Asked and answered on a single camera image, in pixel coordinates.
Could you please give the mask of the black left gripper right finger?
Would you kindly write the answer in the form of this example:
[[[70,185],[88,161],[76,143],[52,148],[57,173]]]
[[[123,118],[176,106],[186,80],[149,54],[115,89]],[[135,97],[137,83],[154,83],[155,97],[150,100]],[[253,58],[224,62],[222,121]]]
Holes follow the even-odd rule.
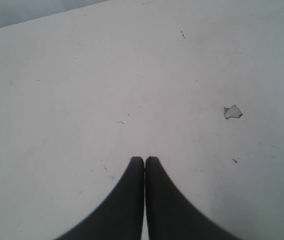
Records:
[[[155,156],[145,162],[145,203],[150,240],[237,239],[186,199]]]

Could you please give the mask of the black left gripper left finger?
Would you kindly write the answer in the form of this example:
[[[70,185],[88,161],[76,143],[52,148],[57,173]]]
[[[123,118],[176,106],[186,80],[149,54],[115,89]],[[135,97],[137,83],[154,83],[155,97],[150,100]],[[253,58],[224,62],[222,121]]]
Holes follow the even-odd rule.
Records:
[[[140,240],[144,216],[144,161],[130,159],[102,203],[59,240]]]

